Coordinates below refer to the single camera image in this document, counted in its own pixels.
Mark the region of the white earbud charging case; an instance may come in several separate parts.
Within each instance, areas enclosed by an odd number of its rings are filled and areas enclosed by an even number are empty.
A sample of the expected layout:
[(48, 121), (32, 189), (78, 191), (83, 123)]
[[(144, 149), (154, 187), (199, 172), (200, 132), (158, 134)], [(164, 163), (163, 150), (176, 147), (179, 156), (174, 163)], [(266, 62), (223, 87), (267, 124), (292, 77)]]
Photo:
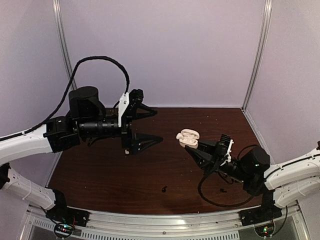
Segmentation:
[(190, 147), (196, 149), (200, 134), (195, 130), (185, 128), (176, 135), (176, 139), (183, 148)]

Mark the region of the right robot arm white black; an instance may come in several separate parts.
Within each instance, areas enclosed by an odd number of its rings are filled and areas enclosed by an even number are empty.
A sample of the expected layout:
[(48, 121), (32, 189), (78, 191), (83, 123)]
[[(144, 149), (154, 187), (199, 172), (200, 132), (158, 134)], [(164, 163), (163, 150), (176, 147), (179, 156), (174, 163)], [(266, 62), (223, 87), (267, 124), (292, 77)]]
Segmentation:
[(305, 197), (320, 187), (320, 148), (288, 160), (271, 164), (271, 158), (259, 145), (249, 145), (245, 155), (233, 157), (233, 140), (195, 141), (180, 144), (203, 170), (198, 184), (202, 193), (204, 181), (212, 174), (225, 175), (243, 184), (251, 198), (270, 194), (270, 199), (256, 210), (259, 220), (268, 220), (276, 208), (282, 209), (291, 202)]

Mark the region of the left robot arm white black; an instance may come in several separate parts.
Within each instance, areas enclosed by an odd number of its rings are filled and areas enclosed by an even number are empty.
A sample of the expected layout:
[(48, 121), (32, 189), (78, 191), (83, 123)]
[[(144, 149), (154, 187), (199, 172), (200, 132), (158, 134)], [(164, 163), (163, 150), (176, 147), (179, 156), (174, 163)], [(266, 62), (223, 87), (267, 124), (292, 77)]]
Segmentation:
[(54, 189), (45, 190), (20, 176), (10, 166), (13, 160), (24, 157), (60, 153), (88, 142), (120, 138), (127, 155), (136, 155), (159, 144), (163, 138), (156, 135), (133, 133), (131, 123), (153, 117), (157, 111), (143, 104), (144, 93), (134, 89), (119, 100), (117, 115), (108, 115), (94, 86), (84, 86), (68, 94), (69, 112), (65, 116), (46, 120), (34, 130), (26, 130), (0, 139), (0, 188), (51, 211), (61, 222), (72, 218), (65, 196)]

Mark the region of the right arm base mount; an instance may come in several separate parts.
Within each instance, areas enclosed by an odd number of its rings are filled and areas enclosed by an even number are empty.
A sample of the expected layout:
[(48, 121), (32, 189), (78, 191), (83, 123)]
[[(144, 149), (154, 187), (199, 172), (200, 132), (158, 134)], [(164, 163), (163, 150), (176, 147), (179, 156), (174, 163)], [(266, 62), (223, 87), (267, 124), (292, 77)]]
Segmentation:
[(272, 207), (255, 207), (251, 209), (241, 210), (239, 212), (242, 226), (256, 225), (280, 218), (282, 216), (282, 209)]

